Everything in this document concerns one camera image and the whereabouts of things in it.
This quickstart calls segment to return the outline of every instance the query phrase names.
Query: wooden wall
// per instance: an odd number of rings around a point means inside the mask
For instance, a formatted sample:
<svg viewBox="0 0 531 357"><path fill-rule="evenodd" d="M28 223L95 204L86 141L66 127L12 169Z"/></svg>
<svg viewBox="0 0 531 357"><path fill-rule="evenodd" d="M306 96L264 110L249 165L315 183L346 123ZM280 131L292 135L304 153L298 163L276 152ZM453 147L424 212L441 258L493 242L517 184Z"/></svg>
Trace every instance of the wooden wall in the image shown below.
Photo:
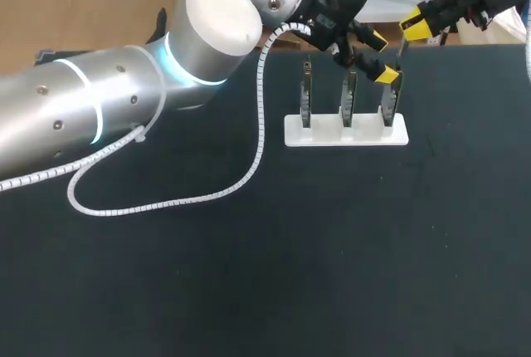
<svg viewBox="0 0 531 357"><path fill-rule="evenodd" d="M174 0L0 0L0 74L32 64L35 53L143 44L158 10Z"/></svg>

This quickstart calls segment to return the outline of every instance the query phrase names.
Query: black tablecloth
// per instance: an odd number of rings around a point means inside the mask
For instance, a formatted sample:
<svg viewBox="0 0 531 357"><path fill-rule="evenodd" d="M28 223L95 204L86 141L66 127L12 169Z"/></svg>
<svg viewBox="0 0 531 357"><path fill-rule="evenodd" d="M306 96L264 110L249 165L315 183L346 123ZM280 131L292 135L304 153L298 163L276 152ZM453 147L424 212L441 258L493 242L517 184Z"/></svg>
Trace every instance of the black tablecloth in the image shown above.
<svg viewBox="0 0 531 357"><path fill-rule="evenodd" d="M531 86L517 46L411 50L411 143L288 149L301 63L276 53L256 177L227 199L88 218L68 178L0 194L0 355L531 354ZM342 71L311 56L316 112ZM79 196L121 208L217 191L256 148L257 56L165 115ZM376 110L362 81L358 108Z"/></svg>

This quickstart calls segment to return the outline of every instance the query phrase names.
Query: white joint cap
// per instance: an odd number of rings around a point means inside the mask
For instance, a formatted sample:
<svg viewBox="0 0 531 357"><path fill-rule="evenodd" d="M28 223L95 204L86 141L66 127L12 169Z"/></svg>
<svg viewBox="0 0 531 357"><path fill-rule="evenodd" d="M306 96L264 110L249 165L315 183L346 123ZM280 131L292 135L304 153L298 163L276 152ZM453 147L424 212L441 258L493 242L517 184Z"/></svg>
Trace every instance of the white joint cap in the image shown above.
<svg viewBox="0 0 531 357"><path fill-rule="evenodd" d="M262 21L251 0L186 0L196 33L229 56L246 56L262 33Z"/></svg>

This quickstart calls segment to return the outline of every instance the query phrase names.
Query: white spiral cable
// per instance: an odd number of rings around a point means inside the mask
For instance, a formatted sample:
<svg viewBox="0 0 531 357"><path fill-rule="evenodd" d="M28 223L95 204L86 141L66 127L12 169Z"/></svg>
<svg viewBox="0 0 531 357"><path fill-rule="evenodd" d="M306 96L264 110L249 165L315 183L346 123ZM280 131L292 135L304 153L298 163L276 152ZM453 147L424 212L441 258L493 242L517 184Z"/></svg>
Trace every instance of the white spiral cable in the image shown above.
<svg viewBox="0 0 531 357"><path fill-rule="evenodd" d="M266 123L265 123L265 116L264 116L264 68L266 65L266 58L269 54L269 51L271 47L273 46L273 43L278 39L283 33L289 32L289 31L297 31L304 33L305 35L310 35L311 30L306 25L302 25L299 23L287 23L283 24L281 27L276 29L269 37L267 42L265 42L264 47L262 48L262 52L260 54L260 59L258 61L258 71L256 73L256 102L257 102L257 109L258 109L258 146L256 148L256 156L253 160L253 163L251 164L251 167L247 171L247 173L243 176L243 178L240 179L237 183L232 185L229 188L223 189L222 191L219 191L217 193L210 193L208 195L203 195L201 197L193 197L193 198L182 198L182 199L174 199L171 201L166 202L160 202L160 203L151 203L148 205L138 206L135 208L125 208L125 209L113 209L113 210L93 210L88 209L82 206L79 202L76 200L76 185L80 181L81 177L83 177L86 172L90 170L95 164L97 164L99 161L92 162L90 164L87 164L83 168L81 168L75 175L72 177L70 184L68 185L68 191L67 191L67 197L71 205L76 209L78 212L84 213L89 216L97 216L97 217L116 217L116 216L126 216L129 214L135 214L135 213L142 213L147 212L150 210L158 210L163 208L171 208L175 206L180 205L188 205L192 203L201 203L206 201L212 201L219 198L224 198L241 187L243 187L255 174L256 170L258 169L258 166L260 165L260 161L262 159L262 155L264 153L264 145L266 143Z"/></svg>
<svg viewBox="0 0 531 357"><path fill-rule="evenodd" d="M108 156L112 155L113 153L117 152L118 150L122 149L125 145L135 140L142 141L145 133L149 129L151 129L151 126L153 126L154 122L160 116L160 113L164 106L167 91L166 91L166 84L162 76L162 72L160 68L158 67L158 64L156 63L156 61L153 59L153 57L150 54L148 54L141 47L136 47L140 51L142 51L144 54L146 54L149 60L153 63L161 80L161 86L162 86L161 102L157 109L157 113L155 114L155 116L153 117L149 125L146 128L144 128L143 126L139 126L136 129L134 129L131 133L127 134L124 138L120 139L119 141L103 148L101 151L98 151L95 154L92 154L84 159L77 160L71 164L65 164L63 166L60 166L54 169L49 169L49 170L45 170L42 172L29 174L27 176L22 176L19 178L12 178L9 180L2 181L0 182L0 193L3 191L7 191L9 189L24 187L24 186L27 186L33 183L39 183L41 181L46 181L48 179L53 179L55 177L59 177L59 176L77 171L77 173L74 175L74 177L72 177L70 183L68 184L68 189L66 193L68 200L71 203L72 207L76 209L77 211L84 213L86 215L89 215L89 216L96 216L96 217L125 216L129 214L134 214L134 213L147 212L150 210L170 208L174 206L186 205L186 204L191 204L191 203L212 201L214 199L223 198L223 197L226 197L227 195L230 195L231 193L234 193L235 191L243 187L251 179L251 177L255 174L260 164L260 161L261 161L261 158L264 152L264 145L266 142L266 123L265 123L265 115L264 115L264 68L266 65L266 58L267 58L267 55L269 54L271 47L273 46L273 43L276 41L276 39L278 39L283 33L290 32L290 31L297 31L297 32L303 33L308 36L311 35L311 29L307 27L306 25L302 25L299 23L287 23L287 24L283 24L281 27L276 29L270 35L267 42L265 42L265 45L262 48L262 51L260 54L260 59L258 61L258 71L256 73L256 102L257 102L257 109L258 109L258 146L256 148L256 156L255 156L255 159L253 160L251 167L249 168L247 173L243 176L243 178L237 183L235 183L234 185L232 185L231 187L226 188L220 192L210 193L208 195L203 195L201 197L175 199L173 201L152 203L152 204L148 204L144 206L138 206L136 208L126 208L126 209L93 210L93 209L85 208L84 206L82 206L80 203L77 202L76 185L79 183L81 177L83 177L83 175L86 174L86 172L88 172L95 164L107 158Z"/></svg>

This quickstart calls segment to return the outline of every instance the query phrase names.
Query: white stand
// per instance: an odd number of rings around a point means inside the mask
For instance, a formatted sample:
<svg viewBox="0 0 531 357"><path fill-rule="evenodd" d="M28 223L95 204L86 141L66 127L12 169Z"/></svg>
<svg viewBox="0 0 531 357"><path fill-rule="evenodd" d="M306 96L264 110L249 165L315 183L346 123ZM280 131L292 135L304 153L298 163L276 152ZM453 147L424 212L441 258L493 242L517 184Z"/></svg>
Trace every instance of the white stand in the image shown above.
<svg viewBox="0 0 531 357"><path fill-rule="evenodd" d="M385 127L381 108L377 114L354 114L350 128L343 127L341 114L311 115L311 128L302 126L300 115L285 117L285 144L288 147L371 147L407 145L406 122L395 115L393 127Z"/></svg>

